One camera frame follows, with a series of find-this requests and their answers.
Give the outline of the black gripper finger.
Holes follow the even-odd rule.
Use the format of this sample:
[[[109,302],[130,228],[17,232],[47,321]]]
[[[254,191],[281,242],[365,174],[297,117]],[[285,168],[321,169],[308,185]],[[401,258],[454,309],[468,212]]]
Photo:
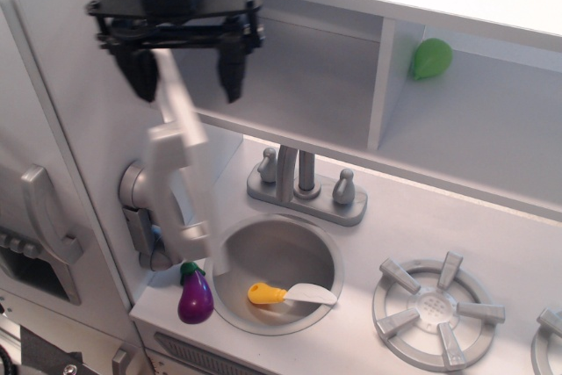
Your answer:
[[[246,51],[243,43],[236,38],[224,38],[219,46],[218,72],[229,104],[241,97],[245,67]]]
[[[117,48],[112,50],[122,74],[142,100],[153,103],[159,79],[155,55],[150,50]]]

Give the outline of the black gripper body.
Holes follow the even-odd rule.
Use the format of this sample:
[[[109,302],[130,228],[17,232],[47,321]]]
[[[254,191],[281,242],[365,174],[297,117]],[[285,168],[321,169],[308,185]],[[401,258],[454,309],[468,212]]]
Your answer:
[[[260,0],[93,0],[86,12],[104,49],[224,48],[263,44]]]

